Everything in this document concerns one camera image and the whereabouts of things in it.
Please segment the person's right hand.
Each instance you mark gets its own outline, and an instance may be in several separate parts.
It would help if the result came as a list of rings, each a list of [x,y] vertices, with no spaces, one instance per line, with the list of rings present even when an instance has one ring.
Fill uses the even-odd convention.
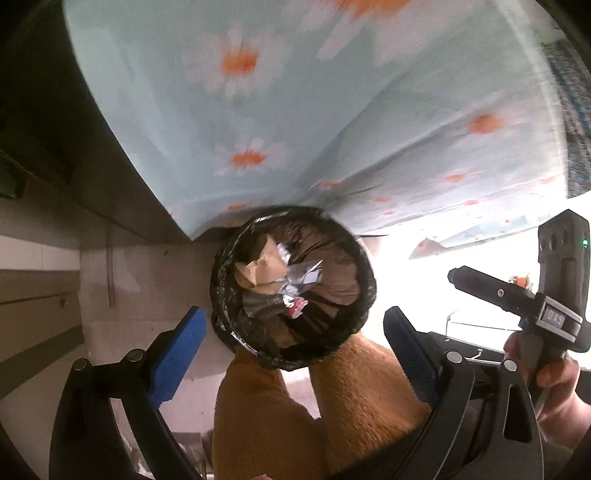
[[[548,390],[538,424],[545,439],[575,450],[590,428],[590,405],[576,393],[579,364],[569,356],[544,366],[535,376],[536,384]]]

